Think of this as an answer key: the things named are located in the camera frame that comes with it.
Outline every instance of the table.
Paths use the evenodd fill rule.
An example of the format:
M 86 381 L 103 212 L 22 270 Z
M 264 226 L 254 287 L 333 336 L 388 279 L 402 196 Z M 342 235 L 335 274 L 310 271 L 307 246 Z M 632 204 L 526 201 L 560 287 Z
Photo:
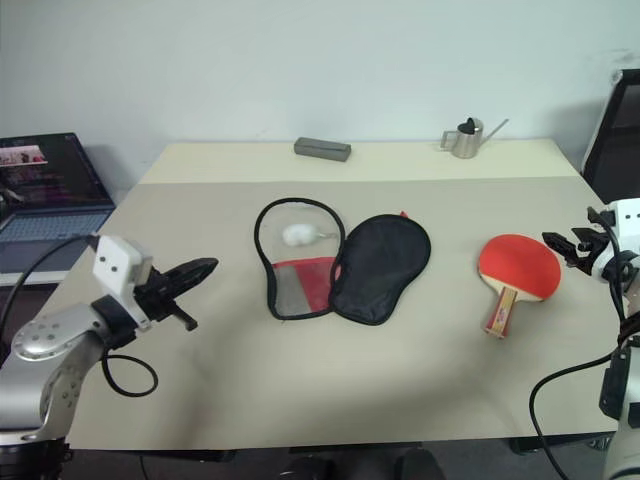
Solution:
M 431 260 L 387 323 L 270 316 L 252 231 L 259 211 L 285 196 L 327 203 L 347 230 L 404 210 L 429 232 Z M 167 319 L 122 349 L 158 371 L 150 397 L 118 396 L 94 368 L 70 442 L 224 450 L 532 435 L 533 385 L 611 350 L 615 311 L 605 285 L 564 269 L 556 294 L 518 304 L 499 341 L 481 331 L 496 295 L 476 259 L 500 233 L 569 235 L 587 225 L 589 205 L 602 206 L 544 139 L 492 141 L 471 160 L 427 143 L 355 143 L 344 164 L 297 157 L 283 143 L 170 145 L 101 232 L 145 245 L 160 270 L 218 257 L 178 301 L 200 327 L 187 333 Z M 101 294 L 92 261 L 80 259 L 45 311 Z M 126 388 L 148 381 L 136 367 L 113 367 Z M 545 433 L 614 429 L 598 410 L 601 381 L 596 368 L 545 387 Z

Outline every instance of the white ball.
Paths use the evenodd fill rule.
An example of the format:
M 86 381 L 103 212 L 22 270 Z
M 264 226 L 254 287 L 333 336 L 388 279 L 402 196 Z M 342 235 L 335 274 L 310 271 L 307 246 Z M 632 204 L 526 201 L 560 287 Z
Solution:
M 282 231 L 282 241 L 290 247 L 311 245 L 319 237 L 318 228 L 308 223 L 295 223 Z

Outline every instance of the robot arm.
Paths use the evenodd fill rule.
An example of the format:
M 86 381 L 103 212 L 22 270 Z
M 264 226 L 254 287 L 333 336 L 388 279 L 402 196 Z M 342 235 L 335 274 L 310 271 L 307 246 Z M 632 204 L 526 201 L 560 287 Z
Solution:
M 197 327 L 174 299 L 218 261 L 197 259 L 160 273 L 151 260 L 131 242 L 102 236 L 93 273 L 107 294 L 38 317 L 17 332 L 0 369 L 0 479 L 57 478 L 82 382 L 109 350 L 169 315 L 187 330 Z
M 616 298 L 619 301 L 620 334 L 605 372 L 599 402 L 601 411 L 618 421 L 604 478 L 640 478 L 640 199 L 612 202 L 600 214 L 590 209 L 588 217 L 610 233 L 574 228 L 580 240 L 577 247 L 557 233 L 544 233 L 543 239 L 565 258 L 569 267 L 608 282 L 614 302 Z M 628 302 L 626 316 L 622 297 Z

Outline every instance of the white wall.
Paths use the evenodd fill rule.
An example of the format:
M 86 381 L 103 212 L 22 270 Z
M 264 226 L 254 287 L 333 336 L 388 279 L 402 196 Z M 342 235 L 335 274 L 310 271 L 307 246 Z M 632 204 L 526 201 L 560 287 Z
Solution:
M 74 130 L 111 188 L 175 140 L 435 139 L 469 114 L 577 159 L 640 65 L 637 0 L 0 2 L 0 133 Z

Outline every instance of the laptop keyboard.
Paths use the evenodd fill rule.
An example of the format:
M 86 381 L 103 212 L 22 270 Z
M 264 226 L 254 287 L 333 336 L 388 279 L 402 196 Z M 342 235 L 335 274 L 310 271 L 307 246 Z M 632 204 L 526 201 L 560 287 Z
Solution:
M 87 235 L 98 230 L 108 216 L 107 212 L 18 216 L 0 232 L 0 242 L 65 240 L 74 235 Z

